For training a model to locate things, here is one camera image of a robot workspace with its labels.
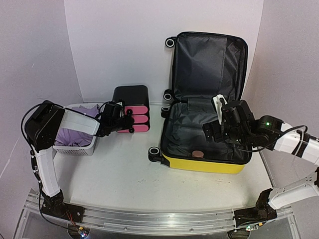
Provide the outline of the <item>purple garment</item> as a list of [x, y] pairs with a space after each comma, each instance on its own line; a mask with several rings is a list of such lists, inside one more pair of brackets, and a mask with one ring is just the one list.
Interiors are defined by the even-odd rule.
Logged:
[[[92, 108], [86, 108], [82, 105], [79, 107], [72, 107], [73, 110], [85, 113], [89, 116], [95, 117], [99, 112], [99, 106], [95, 105]], [[93, 139], [93, 135], [89, 135], [84, 132], [60, 128], [55, 139], [54, 145], [57, 146], [72, 146], [72, 147], [84, 147], [88, 146]]]

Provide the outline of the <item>pink powder makeup compact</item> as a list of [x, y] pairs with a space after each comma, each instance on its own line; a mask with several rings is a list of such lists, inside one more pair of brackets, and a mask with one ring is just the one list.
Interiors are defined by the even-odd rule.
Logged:
[[192, 157], [194, 158], [203, 158], [204, 157], [204, 153], [200, 150], [194, 150], [192, 152]]

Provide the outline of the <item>white perforated plastic basket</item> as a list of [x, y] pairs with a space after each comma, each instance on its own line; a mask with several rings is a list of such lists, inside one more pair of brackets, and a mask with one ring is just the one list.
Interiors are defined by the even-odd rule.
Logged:
[[[72, 107], [79, 107], [80, 105], [86, 107], [86, 108], [92, 108], [95, 105], [99, 106], [99, 109], [101, 107], [101, 103], [82, 103], [82, 104], [71, 104], [67, 107], [72, 109]], [[97, 137], [93, 136], [92, 142], [88, 146], [84, 147], [72, 147], [72, 146], [57, 146], [53, 145], [53, 148], [62, 154], [68, 154], [68, 155], [82, 155], [82, 156], [91, 156], [94, 152], [95, 145], [97, 142]]]

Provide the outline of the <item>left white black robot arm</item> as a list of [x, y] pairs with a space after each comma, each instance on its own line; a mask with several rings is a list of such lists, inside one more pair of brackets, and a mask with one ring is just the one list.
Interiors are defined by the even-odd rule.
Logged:
[[44, 102], [28, 110], [32, 115], [21, 120], [21, 132], [30, 147], [31, 165], [44, 198], [40, 212], [56, 218], [70, 219], [82, 212], [80, 206], [64, 203], [63, 192], [58, 184], [54, 162], [56, 151], [53, 146], [61, 128], [83, 132], [95, 137], [109, 136], [119, 130], [133, 133], [135, 120], [131, 112], [124, 109], [124, 102], [106, 102], [103, 111], [95, 117], [55, 104]]

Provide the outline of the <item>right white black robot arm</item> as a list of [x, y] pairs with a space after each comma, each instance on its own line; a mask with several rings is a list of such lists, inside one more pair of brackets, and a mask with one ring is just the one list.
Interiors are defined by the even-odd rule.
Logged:
[[250, 153], [267, 149], [290, 155], [288, 172], [295, 181], [262, 191], [254, 207], [235, 210], [237, 229], [251, 231], [275, 219], [278, 209], [319, 195], [319, 139], [308, 134], [306, 125], [291, 126], [272, 116], [231, 117], [206, 123], [203, 131], [207, 140], [229, 142], [241, 151], [250, 147]]

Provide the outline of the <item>yellow Pikachu hard-shell suitcase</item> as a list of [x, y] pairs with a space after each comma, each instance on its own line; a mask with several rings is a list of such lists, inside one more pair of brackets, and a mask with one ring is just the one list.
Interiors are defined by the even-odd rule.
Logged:
[[[223, 95], [227, 102], [242, 96], [248, 60], [244, 39], [224, 34], [182, 32], [166, 39], [174, 49], [171, 88], [163, 97], [164, 118], [159, 147], [151, 147], [148, 158], [170, 168], [237, 174], [252, 154], [225, 142], [206, 141], [202, 126], [218, 119], [211, 99]], [[203, 158], [192, 157], [194, 150]]]

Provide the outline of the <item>black pink drawer organizer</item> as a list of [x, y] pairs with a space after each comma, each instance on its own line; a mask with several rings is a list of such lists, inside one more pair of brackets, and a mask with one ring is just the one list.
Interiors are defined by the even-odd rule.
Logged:
[[124, 112], [134, 119], [132, 129], [118, 130], [118, 133], [147, 132], [150, 129], [149, 93], [145, 85], [118, 86], [113, 101], [124, 102]]

